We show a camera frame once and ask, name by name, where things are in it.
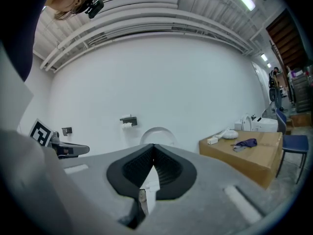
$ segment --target purple cloth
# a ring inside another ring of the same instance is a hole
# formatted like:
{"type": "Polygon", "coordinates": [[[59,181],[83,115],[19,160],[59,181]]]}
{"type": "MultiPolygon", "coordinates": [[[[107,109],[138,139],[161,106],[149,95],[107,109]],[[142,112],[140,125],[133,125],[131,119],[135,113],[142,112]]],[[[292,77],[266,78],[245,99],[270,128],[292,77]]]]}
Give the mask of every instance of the purple cloth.
{"type": "Polygon", "coordinates": [[[245,141],[240,141],[235,144],[236,146],[246,146],[246,147],[255,147],[258,145],[256,139],[247,139],[245,141]]]}

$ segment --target hair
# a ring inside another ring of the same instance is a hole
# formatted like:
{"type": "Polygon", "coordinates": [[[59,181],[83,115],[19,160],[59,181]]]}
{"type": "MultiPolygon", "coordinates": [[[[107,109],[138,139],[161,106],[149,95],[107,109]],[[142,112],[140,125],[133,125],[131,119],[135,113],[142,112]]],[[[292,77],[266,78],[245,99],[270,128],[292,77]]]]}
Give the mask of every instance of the hair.
{"type": "Polygon", "coordinates": [[[69,17],[71,17],[72,15],[75,15],[75,14],[72,14],[70,11],[57,11],[55,14],[54,14],[54,19],[55,20],[66,20],[68,19],[69,17]]]}

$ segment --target blue chair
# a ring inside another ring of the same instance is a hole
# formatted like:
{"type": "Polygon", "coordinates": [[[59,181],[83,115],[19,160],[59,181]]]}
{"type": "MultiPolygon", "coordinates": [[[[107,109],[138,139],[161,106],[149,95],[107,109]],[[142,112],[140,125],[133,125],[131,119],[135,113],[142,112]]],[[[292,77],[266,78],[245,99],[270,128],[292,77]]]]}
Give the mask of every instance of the blue chair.
{"type": "Polygon", "coordinates": [[[308,137],[305,135],[285,135],[286,129],[287,129],[287,125],[286,125],[287,118],[285,114],[283,114],[278,108],[276,108],[276,116],[277,116],[277,121],[278,121],[278,132],[283,133],[283,157],[280,162],[276,177],[278,176],[280,168],[282,167],[282,163],[285,157],[285,152],[302,154],[301,164],[300,164],[301,169],[300,169],[299,177],[296,182],[298,183],[301,177],[305,160],[307,159],[307,153],[309,150],[308,137]]]}

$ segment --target cardboard box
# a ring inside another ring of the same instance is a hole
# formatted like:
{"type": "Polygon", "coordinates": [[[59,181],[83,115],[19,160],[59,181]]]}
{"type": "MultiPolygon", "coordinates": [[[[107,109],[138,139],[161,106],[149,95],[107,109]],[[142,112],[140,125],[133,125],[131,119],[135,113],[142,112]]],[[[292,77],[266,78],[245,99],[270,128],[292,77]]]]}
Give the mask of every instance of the cardboard box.
{"type": "Polygon", "coordinates": [[[267,188],[276,176],[279,167],[283,135],[280,132],[248,132],[238,131],[234,140],[220,139],[218,143],[209,145],[205,138],[199,141],[200,154],[219,159],[234,167],[242,174],[267,188]],[[233,151],[235,141],[256,139],[258,145],[243,151],[233,151]]]}

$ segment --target concrete floor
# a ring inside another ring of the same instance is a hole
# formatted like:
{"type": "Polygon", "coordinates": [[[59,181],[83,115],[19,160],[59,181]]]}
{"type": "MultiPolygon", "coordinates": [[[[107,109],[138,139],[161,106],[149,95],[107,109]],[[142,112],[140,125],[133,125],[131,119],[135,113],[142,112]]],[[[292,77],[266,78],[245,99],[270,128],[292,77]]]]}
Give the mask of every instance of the concrete floor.
{"type": "MultiPolygon", "coordinates": [[[[289,117],[290,113],[293,111],[293,107],[287,97],[282,99],[282,106],[286,109],[284,114],[289,117]]],[[[263,117],[276,119],[275,112],[272,112],[271,110],[271,108],[274,107],[275,106],[272,103],[272,105],[270,105],[264,112],[263,117]]],[[[313,164],[313,128],[310,126],[295,127],[291,134],[306,135],[309,140],[309,152],[300,181],[305,180],[306,174],[313,164]]],[[[299,175],[301,156],[301,154],[286,153],[278,177],[271,182],[267,189],[267,192],[272,196],[277,205],[281,204],[286,198],[293,194],[301,184],[300,181],[297,185],[295,184],[299,175]]]]}

